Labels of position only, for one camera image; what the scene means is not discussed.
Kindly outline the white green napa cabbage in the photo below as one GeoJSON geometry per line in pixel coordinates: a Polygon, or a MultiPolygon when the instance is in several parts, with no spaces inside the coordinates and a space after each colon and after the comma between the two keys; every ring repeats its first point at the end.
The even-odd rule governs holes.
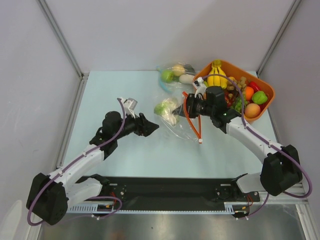
{"type": "Polygon", "coordinates": [[[174,127],[180,121],[180,111],[173,113],[178,106],[179,101],[175,97],[166,98],[154,107],[153,112],[161,117],[164,122],[174,127]]]}

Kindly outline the red zip clear bag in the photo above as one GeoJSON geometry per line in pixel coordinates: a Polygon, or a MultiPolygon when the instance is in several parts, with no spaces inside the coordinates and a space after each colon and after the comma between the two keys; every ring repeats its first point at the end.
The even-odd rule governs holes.
{"type": "Polygon", "coordinates": [[[196,141],[199,144],[202,144],[203,139],[202,139],[201,118],[200,117],[196,117],[195,119],[189,118],[188,113],[186,113],[185,111],[185,103],[186,103],[187,96],[188,96],[187,91],[176,90],[173,93],[167,93],[164,96],[164,98],[157,103],[159,104],[163,100],[168,98],[176,98],[178,100],[179,106],[173,111],[174,114],[177,114],[179,111],[179,114],[178,114],[179,122],[175,126],[169,125],[168,123],[164,122],[160,116],[156,114],[155,115],[157,119],[161,121],[162,125],[167,128],[167,131],[170,134],[174,135],[179,139],[196,141]]]}

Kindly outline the brown longan bunch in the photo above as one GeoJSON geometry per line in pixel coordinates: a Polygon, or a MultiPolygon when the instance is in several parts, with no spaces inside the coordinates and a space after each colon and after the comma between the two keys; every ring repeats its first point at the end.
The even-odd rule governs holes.
{"type": "MultiPolygon", "coordinates": [[[[246,86],[247,86],[247,84],[246,84],[246,81],[247,81],[247,78],[246,77],[244,77],[244,76],[242,76],[240,79],[235,79],[233,76],[229,76],[228,77],[230,80],[232,80],[237,86],[238,86],[238,88],[242,91],[242,92],[244,92],[245,91],[245,88],[246,88],[246,86]]],[[[228,83],[227,83],[227,88],[226,88],[229,92],[230,91],[236,91],[236,87],[232,84],[232,83],[230,83],[230,81],[228,81],[228,83]]]]}

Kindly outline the green fake cabbage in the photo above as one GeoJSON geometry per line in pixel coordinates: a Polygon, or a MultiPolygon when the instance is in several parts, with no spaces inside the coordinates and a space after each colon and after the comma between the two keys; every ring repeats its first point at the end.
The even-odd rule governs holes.
{"type": "Polygon", "coordinates": [[[260,90],[253,94],[251,100],[257,105],[262,105],[268,101],[268,96],[260,90]]]}

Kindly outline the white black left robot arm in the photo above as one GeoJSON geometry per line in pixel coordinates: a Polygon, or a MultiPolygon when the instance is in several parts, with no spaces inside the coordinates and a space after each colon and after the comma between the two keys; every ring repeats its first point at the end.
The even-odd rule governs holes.
{"type": "Polygon", "coordinates": [[[116,150],[118,139],[131,133],[148,137],[158,128],[159,125],[147,120],[143,113],[108,112],[82,154],[50,174],[39,173],[33,178],[26,203],[28,224],[37,226],[45,222],[53,226],[69,208],[86,200],[112,200],[117,208],[111,213],[118,212],[123,201],[113,193],[107,178],[94,174],[82,182],[79,179],[116,150]]]}

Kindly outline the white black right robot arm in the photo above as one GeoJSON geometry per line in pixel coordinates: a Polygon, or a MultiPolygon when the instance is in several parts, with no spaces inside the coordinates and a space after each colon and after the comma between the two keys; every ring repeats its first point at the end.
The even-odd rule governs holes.
{"type": "Polygon", "coordinates": [[[239,112],[227,106],[221,87],[208,87],[205,94],[187,94],[183,112],[190,119],[209,117],[216,128],[242,143],[262,163],[260,172],[245,173],[235,179],[236,185],[230,188],[235,200],[242,201],[255,191],[278,196],[302,180],[297,149],[282,146],[257,132],[239,112]]]}

